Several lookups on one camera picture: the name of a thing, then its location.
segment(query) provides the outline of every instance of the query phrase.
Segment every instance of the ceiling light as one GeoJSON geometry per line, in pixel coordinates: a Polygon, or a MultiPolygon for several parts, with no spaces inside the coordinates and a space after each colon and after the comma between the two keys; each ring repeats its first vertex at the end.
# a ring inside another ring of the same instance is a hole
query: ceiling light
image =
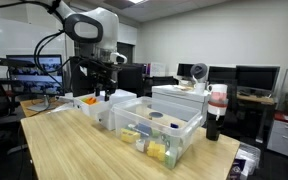
{"type": "Polygon", "coordinates": [[[145,0],[129,0],[129,1],[131,1],[132,3],[137,4],[137,3],[140,3],[140,2],[145,1],[145,0]]]}

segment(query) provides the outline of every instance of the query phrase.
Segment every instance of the white desk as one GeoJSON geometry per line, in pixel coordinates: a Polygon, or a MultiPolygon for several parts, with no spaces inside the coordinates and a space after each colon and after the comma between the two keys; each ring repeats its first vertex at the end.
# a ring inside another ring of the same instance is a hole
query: white desk
{"type": "Polygon", "coordinates": [[[181,91],[172,85],[165,85],[153,86],[152,93],[154,99],[161,99],[199,109],[202,112],[203,120],[206,120],[207,102],[209,98],[207,91],[205,91],[203,95],[199,95],[194,91],[181,91]]]}

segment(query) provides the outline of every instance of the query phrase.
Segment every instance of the plastic storage box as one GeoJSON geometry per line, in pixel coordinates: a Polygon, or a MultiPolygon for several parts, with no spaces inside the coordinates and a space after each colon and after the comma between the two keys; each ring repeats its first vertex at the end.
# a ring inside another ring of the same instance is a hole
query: plastic storage box
{"type": "Polygon", "coordinates": [[[108,130],[115,129],[114,117],[110,115],[110,110],[114,104],[135,99],[136,94],[130,93],[121,89],[117,89],[114,94],[110,96],[109,101],[104,101],[104,91],[100,92],[100,96],[96,97],[98,103],[88,105],[82,101],[84,98],[95,97],[95,94],[79,96],[74,98],[74,107],[81,109],[84,114],[98,121],[108,130]]]}
{"type": "Polygon", "coordinates": [[[148,97],[115,104],[111,112],[118,138],[169,169],[189,147],[197,127],[204,124],[198,109],[148,97]]]}

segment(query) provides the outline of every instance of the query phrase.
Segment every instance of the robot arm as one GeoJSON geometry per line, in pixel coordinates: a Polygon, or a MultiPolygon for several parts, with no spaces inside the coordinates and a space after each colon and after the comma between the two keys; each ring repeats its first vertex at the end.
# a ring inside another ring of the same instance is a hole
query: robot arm
{"type": "Polygon", "coordinates": [[[50,14],[57,12],[61,18],[64,32],[74,41],[79,43],[96,43],[101,49],[112,52],[110,61],[123,62],[127,58],[117,50],[117,36],[119,20],[116,14],[103,9],[97,8],[92,11],[76,13],[61,0],[39,0],[52,7],[48,9],[50,14]]]}

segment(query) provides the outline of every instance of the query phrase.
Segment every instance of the white plastic bin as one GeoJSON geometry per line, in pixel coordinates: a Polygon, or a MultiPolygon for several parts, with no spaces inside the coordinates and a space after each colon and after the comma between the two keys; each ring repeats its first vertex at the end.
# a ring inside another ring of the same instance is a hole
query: white plastic bin
{"type": "Polygon", "coordinates": [[[74,107],[81,109],[84,114],[98,121],[108,130],[113,130],[115,129],[115,120],[114,117],[110,116],[110,110],[112,106],[123,101],[135,99],[136,94],[117,89],[115,93],[110,96],[110,100],[105,102],[104,91],[101,91],[100,96],[96,97],[98,103],[93,105],[88,105],[87,103],[82,101],[82,99],[89,97],[95,97],[95,94],[89,94],[74,98],[74,107]]]}
{"type": "Polygon", "coordinates": [[[118,138],[169,169],[189,147],[197,127],[204,124],[198,109],[149,97],[115,104],[111,112],[118,138]]]}

